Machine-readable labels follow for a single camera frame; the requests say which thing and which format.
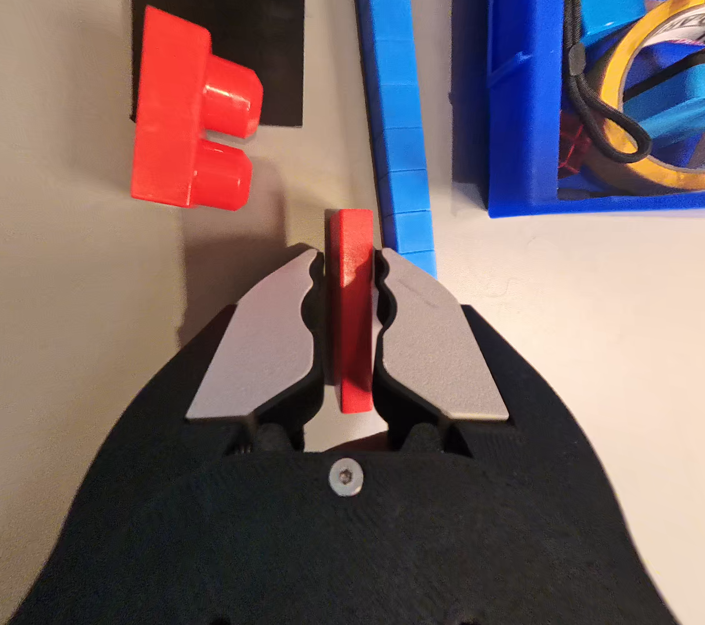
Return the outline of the deep blue storage bin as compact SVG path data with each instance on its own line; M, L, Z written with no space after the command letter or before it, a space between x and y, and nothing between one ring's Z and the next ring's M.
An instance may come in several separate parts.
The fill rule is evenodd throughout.
M704 194L558 196L563 0L488 0L492 218L704 209Z

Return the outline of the red block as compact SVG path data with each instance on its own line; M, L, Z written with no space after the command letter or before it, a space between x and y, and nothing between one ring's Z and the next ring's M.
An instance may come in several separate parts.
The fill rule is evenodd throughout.
M374 251L371 210L343 208L330 213L325 228L329 377L343 414L374 408Z

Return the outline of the red translucent case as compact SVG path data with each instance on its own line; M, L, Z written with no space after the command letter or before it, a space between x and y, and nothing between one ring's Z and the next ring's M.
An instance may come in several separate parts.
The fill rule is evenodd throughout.
M584 164L586 154L592 148L592 140L584 124L568 109L560 112L560 134L558 151L558 179L577 175Z

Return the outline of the yellow tape roll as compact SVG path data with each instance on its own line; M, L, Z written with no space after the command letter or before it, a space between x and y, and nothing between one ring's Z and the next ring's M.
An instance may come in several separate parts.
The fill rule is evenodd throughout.
M704 43L704 0L666 0L634 23L592 70L601 99L622 110L625 83L635 57L642 48L669 41ZM703 169L672 166L654 156L636 163L616 163L592 150L586 165L600 180L631 195L704 190Z

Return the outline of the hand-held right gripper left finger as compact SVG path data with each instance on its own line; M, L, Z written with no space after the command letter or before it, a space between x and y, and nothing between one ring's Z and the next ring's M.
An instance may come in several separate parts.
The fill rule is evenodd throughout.
M302 430L324 398L323 253L305 248L236 304L185 418Z

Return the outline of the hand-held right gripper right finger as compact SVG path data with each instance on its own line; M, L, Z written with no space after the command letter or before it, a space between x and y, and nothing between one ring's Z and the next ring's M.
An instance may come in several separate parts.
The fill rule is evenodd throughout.
M390 248L377 251L377 392L442 421L503 423L509 411L454 295Z

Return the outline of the red two-stud brick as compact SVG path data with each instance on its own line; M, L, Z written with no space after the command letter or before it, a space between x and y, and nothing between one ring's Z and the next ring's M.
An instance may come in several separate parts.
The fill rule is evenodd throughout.
M145 9L130 194L172 207L237 211L250 196L252 163L233 146L260 124L263 86L250 68L217 57L210 32Z

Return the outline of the blue segmented bar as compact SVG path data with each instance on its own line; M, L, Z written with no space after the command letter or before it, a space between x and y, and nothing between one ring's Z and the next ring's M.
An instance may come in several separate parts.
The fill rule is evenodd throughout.
M411 0L355 0L382 240L437 276Z

